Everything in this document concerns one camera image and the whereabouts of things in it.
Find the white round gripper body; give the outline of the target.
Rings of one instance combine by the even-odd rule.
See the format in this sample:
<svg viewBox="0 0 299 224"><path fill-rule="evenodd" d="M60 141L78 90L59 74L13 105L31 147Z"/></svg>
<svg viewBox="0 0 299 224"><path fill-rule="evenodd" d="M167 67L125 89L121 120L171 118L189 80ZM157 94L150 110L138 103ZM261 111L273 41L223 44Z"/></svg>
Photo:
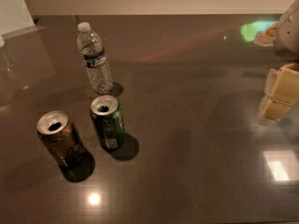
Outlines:
<svg viewBox="0 0 299 224"><path fill-rule="evenodd" d="M299 61L299 0L294 0L278 20L275 53L286 61Z"/></svg>

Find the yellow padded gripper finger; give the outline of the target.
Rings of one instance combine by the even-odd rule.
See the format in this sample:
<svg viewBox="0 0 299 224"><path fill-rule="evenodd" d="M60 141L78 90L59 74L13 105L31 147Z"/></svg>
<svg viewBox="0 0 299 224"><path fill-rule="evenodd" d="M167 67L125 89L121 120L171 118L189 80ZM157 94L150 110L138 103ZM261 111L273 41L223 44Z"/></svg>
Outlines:
<svg viewBox="0 0 299 224"><path fill-rule="evenodd" d="M258 122L269 126L280 121L299 100L299 63L271 68L266 78Z"/></svg>

